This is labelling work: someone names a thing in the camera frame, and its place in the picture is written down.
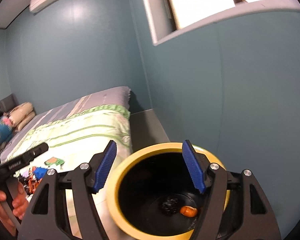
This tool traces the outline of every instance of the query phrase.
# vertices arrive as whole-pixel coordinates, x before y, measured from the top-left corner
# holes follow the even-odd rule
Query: bucket
[[[211,163],[221,161],[212,153],[194,146]],[[226,193],[225,207],[230,191]],[[194,188],[182,157],[182,143],[162,143],[139,150],[113,171],[108,180],[107,205],[114,222],[139,240],[188,240],[206,204],[207,193]],[[177,200],[176,209],[190,206],[195,217],[162,209],[167,199]]]

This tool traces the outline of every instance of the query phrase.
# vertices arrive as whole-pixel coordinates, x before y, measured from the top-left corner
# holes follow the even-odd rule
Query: striped bed sheet
[[[6,145],[0,154],[1,161],[6,160],[9,153],[16,147],[19,141],[32,129],[43,124],[63,120],[73,114],[80,113],[94,106],[117,104],[129,109],[130,88],[115,87],[96,92],[64,105],[55,107],[45,113],[35,116],[12,140]]]

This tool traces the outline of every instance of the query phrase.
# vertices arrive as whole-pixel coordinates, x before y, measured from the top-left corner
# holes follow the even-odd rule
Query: green and white blanket
[[[112,170],[131,154],[130,150],[130,112],[120,105],[96,106],[63,120],[47,123],[30,130],[9,154],[8,160],[22,154],[32,147],[46,142],[49,150],[37,157],[30,166],[47,168],[45,161],[56,157],[65,161],[58,172],[70,171],[81,163],[89,162],[96,153],[105,149],[109,140],[117,143],[117,157]],[[29,167],[21,169],[22,174]],[[105,190],[94,195],[95,203],[105,199]],[[74,216],[71,191],[67,191],[69,216]]]

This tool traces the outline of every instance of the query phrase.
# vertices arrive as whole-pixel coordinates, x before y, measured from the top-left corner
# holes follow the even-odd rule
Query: yellow rim
[[[204,150],[202,148],[194,146],[194,149],[198,153],[205,154],[211,163],[218,163],[221,167],[224,165],[221,161],[215,157],[212,153]],[[153,236],[146,234],[134,226],[132,226],[122,214],[119,202],[118,202],[118,192],[119,186],[122,182],[123,177],[128,173],[128,171],[135,166],[140,161],[164,152],[182,152],[182,143],[161,143],[157,145],[152,145],[141,149],[134,154],[130,155],[126,158],[119,166],[113,171],[108,180],[108,188],[106,192],[106,200],[109,208],[110,215],[114,222],[128,235],[138,239],[138,240],[188,240],[193,232],[193,230],[188,231],[186,233],[176,235],[176,236]],[[226,201],[225,207],[228,204],[230,197],[230,190],[226,192]]]

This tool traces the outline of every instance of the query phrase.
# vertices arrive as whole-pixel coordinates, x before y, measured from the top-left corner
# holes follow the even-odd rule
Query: bed
[[[30,166],[47,168],[44,162],[55,157],[65,163],[53,168],[58,172],[69,171],[83,162],[89,162],[112,139],[117,143],[117,157],[111,174],[131,154],[129,98],[128,87],[116,87],[39,114],[13,137],[0,158],[2,161],[11,159],[41,142],[47,142],[49,151],[37,157]],[[93,195],[104,228],[110,239],[130,239],[110,218],[105,202],[106,185]],[[72,233],[80,237],[71,190],[66,191],[66,198]]]

